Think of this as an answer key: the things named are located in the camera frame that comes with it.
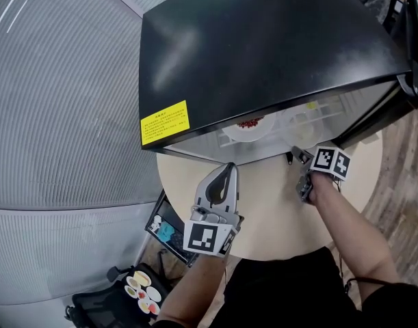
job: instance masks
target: black shirt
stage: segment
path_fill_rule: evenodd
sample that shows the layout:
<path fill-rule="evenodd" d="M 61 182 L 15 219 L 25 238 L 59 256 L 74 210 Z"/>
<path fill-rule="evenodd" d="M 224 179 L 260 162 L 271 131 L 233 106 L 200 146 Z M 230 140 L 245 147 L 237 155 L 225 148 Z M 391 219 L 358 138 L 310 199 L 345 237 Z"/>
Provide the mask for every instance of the black shirt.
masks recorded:
<path fill-rule="evenodd" d="M 224 291 L 224 305 L 211 327 L 418 325 L 418 293 L 389 284 L 371 294 L 358 311 L 345 293 L 331 252 L 321 248 L 289 260 L 241 260 Z M 159 321 L 155 328 L 180 325 Z"/>

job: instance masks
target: hand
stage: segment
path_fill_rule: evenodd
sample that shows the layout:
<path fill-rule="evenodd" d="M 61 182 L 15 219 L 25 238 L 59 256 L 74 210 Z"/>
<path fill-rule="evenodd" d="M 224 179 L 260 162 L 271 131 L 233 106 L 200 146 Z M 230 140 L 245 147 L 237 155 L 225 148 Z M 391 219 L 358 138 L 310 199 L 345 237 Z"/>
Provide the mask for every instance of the hand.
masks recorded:
<path fill-rule="evenodd" d="M 311 181 L 313 188 L 309 194 L 309 199 L 311 200 L 312 204 L 315 205 L 317 196 L 322 193 L 323 190 L 328 187 L 333 188 L 333 181 L 329 175 L 323 174 L 321 172 L 312 172 Z"/>

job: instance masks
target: wrist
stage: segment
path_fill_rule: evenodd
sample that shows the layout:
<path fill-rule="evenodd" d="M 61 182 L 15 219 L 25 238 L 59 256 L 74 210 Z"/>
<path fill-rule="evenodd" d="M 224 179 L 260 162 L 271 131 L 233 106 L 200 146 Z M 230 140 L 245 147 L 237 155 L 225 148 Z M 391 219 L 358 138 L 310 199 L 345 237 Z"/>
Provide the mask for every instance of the wrist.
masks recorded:
<path fill-rule="evenodd" d="M 310 199 L 316 206 L 317 202 L 322 199 L 323 196 L 327 195 L 329 190 L 333 189 L 333 182 L 328 175 L 321 172 L 312 172 L 311 182 L 313 188 Z"/>

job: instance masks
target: black chair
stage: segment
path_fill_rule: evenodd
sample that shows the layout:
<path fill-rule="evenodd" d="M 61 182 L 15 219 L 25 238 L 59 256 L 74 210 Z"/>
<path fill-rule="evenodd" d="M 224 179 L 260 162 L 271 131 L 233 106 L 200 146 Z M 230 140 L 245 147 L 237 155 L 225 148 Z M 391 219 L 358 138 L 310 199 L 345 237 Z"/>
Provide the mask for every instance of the black chair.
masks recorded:
<path fill-rule="evenodd" d="M 130 297 L 124 289 L 127 277 L 132 277 L 136 271 L 143 271 L 151 278 L 151 286 L 161 295 L 161 301 L 158 303 L 161 307 L 172 287 L 166 277 L 158 275 L 147 264 L 142 263 L 125 270 L 116 267 L 110 269 L 107 278 L 111 282 L 120 274 L 128 274 L 108 289 L 73 295 L 73 306 L 66 307 L 65 318 L 71 320 L 76 328 L 150 327 L 150 320 L 157 316 L 143 313 L 138 306 L 138 300 Z"/>

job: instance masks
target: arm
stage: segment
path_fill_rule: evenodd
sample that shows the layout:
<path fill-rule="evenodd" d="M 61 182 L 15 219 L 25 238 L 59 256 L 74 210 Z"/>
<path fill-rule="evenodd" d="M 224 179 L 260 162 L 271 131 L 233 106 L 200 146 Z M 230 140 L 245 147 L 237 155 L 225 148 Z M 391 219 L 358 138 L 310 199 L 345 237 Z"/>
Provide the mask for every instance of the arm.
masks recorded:
<path fill-rule="evenodd" d="M 172 320 L 185 328 L 198 326 L 215 297 L 226 261 L 227 256 L 200 255 L 166 298 L 157 321 Z"/>
<path fill-rule="evenodd" d="M 311 201 L 317 207 L 339 253 L 355 277 L 398 282 L 391 251 L 383 235 L 332 185 L 332 180 L 312 173 Z M 358 283 L 361 299 L 381 286 Z"/>

